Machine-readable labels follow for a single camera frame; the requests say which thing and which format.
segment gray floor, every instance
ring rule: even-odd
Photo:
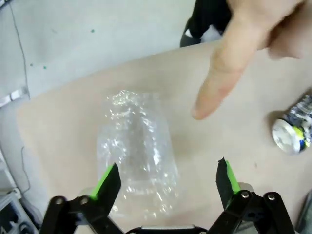
[[[98,70],[176,49],[195,0],[12,0],[26,57],[31,97]],[[217,39],[209,32],[206,40]],[[0,97],[25,85],[23,59],[9,6],[0,9]],[[23,142],[15,109],[0,109],[0,145],[21,190]],[[26,198],[44,213],[48,197],[27,150]]]

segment human hand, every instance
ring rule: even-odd
[[[312,51],[312,0],[228,0],[232,19],[210,59],[192,115],[203,119],[234,88],[258,49],[272,57]]]

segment cardboard surface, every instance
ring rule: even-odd
[[[97,183],[96,139],[105,98],[121,89],[159,92],[175,160],[181,175],[180,199],[166,219],[116,220],[123,229],[144,223],[196,224],[209,228],[222,211],[215,184],[217,161],[225,157],[238,181],[259,195],[280,193],[296,221],[312,187],[312,149],[284,154],[270,125],[311,85],[311,60],[271,61],[258,52],[222,106],[204,121],[191,117],[206,77],[213,44],[170,51],[81,78],[24,104],[18,111],[25,146],[41,162],[49,195],[74,198]]]

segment crushed can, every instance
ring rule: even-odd
[[[304,97],[275,121],[272,136],[280,149],[298,154],[308,148],[312,138],[312,96]]]

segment clear plastic bag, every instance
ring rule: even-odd
[[[115,162],[122,184],[110,215],[168,215],[179,176],[159,96],[123,90],[107,97],[105,108],[108,124],[97,139],[98,176]]]

